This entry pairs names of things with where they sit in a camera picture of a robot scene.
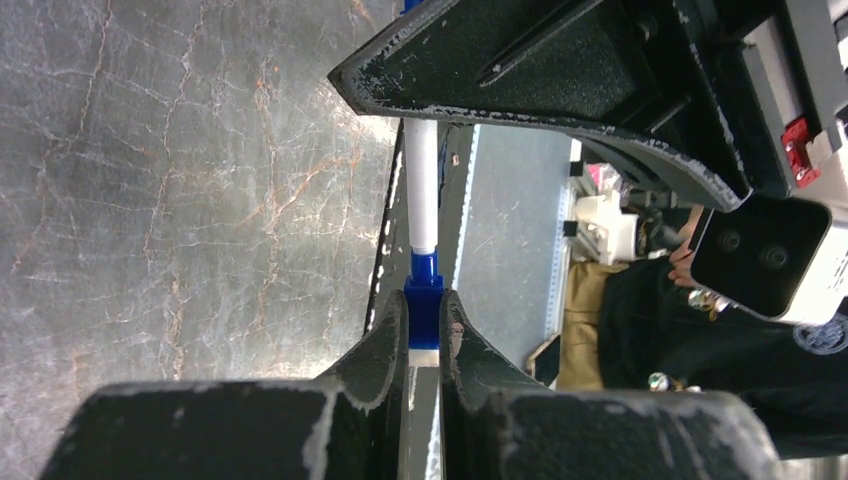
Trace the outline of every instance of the person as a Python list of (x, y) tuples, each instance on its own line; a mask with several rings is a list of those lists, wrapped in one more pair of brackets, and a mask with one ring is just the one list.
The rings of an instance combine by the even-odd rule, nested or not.
[(737, 395), (783, 459), (848, 453), (848, 301), (818, 328), (693, 309), (689, 241), (701, 212), (670, 256), (570, 267), (557, 388), (650, 390), (659, 376), (671, 390)]

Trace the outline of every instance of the person's hand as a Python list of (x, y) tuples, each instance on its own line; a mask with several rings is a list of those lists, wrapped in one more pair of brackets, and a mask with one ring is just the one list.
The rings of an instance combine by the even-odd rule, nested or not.
[(674, 270), (668, 274), (668, 278), (673, 280), (674, 284), (678, 287), (695, 287), (695, 281), (692, 280), (692, 250), (689, 249), (689, 242), (692, 240), (695, 227), (698, 226), (698, 220), (701, 218), (703, 211), (704, 207), (700, 205), (692, 208), (692, 212), (689, 214), (689, 221), (678, 232), (678, 235), (683, 238), (683, 243), (669, 257)]

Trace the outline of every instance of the blue marker cap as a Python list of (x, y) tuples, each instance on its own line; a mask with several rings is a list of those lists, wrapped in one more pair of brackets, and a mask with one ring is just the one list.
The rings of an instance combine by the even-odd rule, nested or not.
[(439, 309), (445, 292), (438, 274), (439, 256), (412, 254), (411, 274), (403, 288), (409, 306), (409, 348), (439, 349)]
[(400, 14), (403, 15), (422, 3), (424, 3), (424, 0), (403, 0), (403, 11)]

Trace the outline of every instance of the white plastic part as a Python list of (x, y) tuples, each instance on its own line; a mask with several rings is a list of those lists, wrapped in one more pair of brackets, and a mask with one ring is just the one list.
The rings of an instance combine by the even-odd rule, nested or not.
[(409, 243), (417, 254), (436, 251), (439, 242), (438, 123), (404, 120)]
[(410, 367), (438, 367), (439, 366), (439, 351), (438, 350), (409, 350), (409, 366)]
[(789, 125), (802, 113), (801, 100), (777, 19), (772, 17), (764, 21), (744, 40), (748, 45), (756, 45), (756, 53), (763, 62), (766, 80), (777, 103), (780, 121), (784, 126)]
[(848, 68), (848, 38), (840, 40), (836, 48), (839, 51), (839, 63), (842, 64), (842, 68)]
[(828, 323), (848, 296), (848, 209), (830, 207), (833, 223), (810, 262), (782, 323)]
[(830, 13), (830, 21), (836, 23), (848, 13), (848, 0), (827, 0), (827, 11)]
[(621, 213), (621, 194), (607, 190), (603, 195), (583, 197), (574, 205), (577, 221), (589, 224), (598, 237), (600, 263), (636, 260), (638, 215)]

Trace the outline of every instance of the black shirt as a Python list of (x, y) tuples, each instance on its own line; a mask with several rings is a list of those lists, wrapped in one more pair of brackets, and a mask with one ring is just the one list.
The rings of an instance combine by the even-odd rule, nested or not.
[(728, 310), (711, 322), (681, 300), (667, 258), (634, 263), (604, 291), (598, 355), (607, 388), (663, 372), (721, 390), (763, 421), (782, 458), (848, 453), (848, 301), (818, 328)]

